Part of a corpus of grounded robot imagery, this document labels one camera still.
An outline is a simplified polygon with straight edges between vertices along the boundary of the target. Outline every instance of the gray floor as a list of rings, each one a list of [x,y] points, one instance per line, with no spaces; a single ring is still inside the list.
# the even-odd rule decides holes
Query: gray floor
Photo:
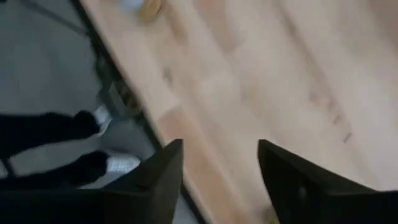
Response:
[[[67,0],[36,0],[81,25]],[[18,0],[0,5],[0,113],[93,110],[100,83],[92,71],[88,39],[22,6]],[[132,122],[111,125],[103,138],[30,149],[12,158],[20,175],[62,166],[99,148],[128,151],[145,159],[153,153]],[[100,187],[105,177],[91,187]],[[196,223],[180,200],[174,223]]]

